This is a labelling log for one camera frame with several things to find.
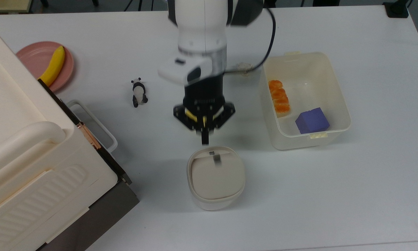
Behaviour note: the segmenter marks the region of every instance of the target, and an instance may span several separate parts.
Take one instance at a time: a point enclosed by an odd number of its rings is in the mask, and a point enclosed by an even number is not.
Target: banana
[[[62,70],[63,62],[65,62],[65,49],[63,46],[59,46],[51,57],[48,68],[40,76],[41,79],[47,86],[50,86]]]

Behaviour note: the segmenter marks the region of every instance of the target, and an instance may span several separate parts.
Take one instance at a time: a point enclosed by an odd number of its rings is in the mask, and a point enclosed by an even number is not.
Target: white table
[[[418,33],[412,19],[383,6],[285,8],[271,52],[330,57],[352,118],[323,147],[277,151],[258,100],[259,73],[226,76],[236,114],[210,137],[246,166],[238,201],[218,212],[191,201],[185,166],[200,137],[172,115],[183,87],[157,75],[176,49],[166,12],[0,16],[0,36],[17,52],[51,40],[75,56],[72,82],[58,96],[80,99],[119,141],[114,156],[140,203],[94,243],[104,250],[264,251],[418,241]],[[228,29],[228,65],[257,63],[271,20]],[[132,106],[141,77],[149,102]]]
[[[418,251],[418,242],[339,246],[334,248],[309,248],[297,249],[297,251]]]

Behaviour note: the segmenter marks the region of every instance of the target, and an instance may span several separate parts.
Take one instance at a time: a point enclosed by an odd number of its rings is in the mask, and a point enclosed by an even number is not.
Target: clear plastic container
[[[277,118],[268,81],[283,83],[291,112]],[[272,57],[263,64],[260,100],[271,144],[288,150],[330,143],[351,125],[341,88],[328,57],[320,52]],[[324,132],[301,134],[295,123],[300,113],[320,107],[330,123]]]

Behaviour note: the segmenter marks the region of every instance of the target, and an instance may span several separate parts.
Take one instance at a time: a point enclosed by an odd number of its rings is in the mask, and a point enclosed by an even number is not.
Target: white storage box
[[[0,251],[49,243],[117,180],[0,39]]]
[[[291,112],[277,118],[268,81],[283,83]],[[320,52],[272,57],[263,64],[260,100],[271,144],[279,150],[330,143],[351,124],[333,67]],[[320,107],[330,123],[324,132],[301,134],[295,123],[300,113]]]
[[[244,165],[234,150],[224,146],[201,149],[187,165],[187,180],[193,201],[204,210],[230,205],[243,192]]]

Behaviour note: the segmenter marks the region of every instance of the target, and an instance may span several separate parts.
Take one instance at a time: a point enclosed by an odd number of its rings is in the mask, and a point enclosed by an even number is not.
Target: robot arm
[[[168,0],[168,5],[169,19],[178,27],[178,52],[158,74],[185,86],[174,116],[208,144],[209,133],[235,112],[223,96],[226,26],[250,24],[261,13],[263,0]]]

